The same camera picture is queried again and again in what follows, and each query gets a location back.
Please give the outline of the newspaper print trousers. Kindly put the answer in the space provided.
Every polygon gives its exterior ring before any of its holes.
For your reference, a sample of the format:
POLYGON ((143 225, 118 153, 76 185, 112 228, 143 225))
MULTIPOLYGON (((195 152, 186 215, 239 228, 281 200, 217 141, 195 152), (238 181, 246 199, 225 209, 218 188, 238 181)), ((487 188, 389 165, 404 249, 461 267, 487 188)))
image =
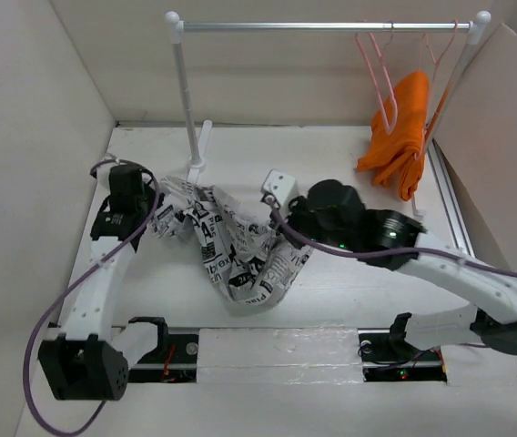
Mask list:
POLYGON ((158 181, 160 204, 148 227, 172 255, 191 246, 205 276, 226 302, 276 308, 308 263, 313 248, 297 249, 269 221, 218 186, 176 176, 158 181))

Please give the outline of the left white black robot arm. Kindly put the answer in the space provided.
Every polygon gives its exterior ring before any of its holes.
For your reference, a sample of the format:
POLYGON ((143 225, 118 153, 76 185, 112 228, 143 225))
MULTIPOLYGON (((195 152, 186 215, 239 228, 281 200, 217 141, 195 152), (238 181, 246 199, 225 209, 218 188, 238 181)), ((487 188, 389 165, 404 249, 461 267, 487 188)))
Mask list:
POLYGON ((169 353, 162 317, 135 317, 120 334, 112 333, 123 278, 163 198, 144 181, 145 173, 136 163, 109 170, 109 194, 90 230, 96 270, 81 281, 56 338, 39 347, 38 359, 59 401, 117 401, 142 358, 160 361, 169 353))

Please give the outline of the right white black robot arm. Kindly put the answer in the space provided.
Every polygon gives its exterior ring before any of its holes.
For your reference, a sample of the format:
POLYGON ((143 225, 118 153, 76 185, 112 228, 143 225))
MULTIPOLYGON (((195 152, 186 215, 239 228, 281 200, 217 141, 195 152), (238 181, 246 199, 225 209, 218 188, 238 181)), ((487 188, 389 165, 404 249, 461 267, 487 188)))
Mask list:
POLYGON ((447 247, 399 211, 367 208, 355 188, 335 179, 320 181, 305 196, 292 183, 276 200, 283 234, 294 245, 423 279, 465 300, 454 310, 397 315, 387 335, 396 357, 472 341, 517 355, 516 273, 447 247))

